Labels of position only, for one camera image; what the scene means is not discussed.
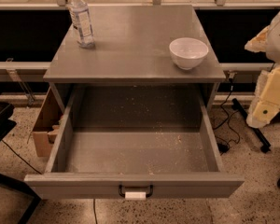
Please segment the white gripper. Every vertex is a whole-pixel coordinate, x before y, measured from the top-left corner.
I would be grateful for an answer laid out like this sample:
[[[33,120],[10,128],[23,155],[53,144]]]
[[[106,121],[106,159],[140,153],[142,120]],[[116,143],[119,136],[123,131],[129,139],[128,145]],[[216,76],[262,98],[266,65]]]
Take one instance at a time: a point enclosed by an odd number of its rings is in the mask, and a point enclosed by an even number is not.
[[[280,63],[280,11],[270,26],[263,28],[245,44],[251,52],[265,52],[268,59]],[[268,125],[280,112],[280,65],[271,72],[262,71],[255,89],[255,97],[248,109],[246,123],[252,128]]]

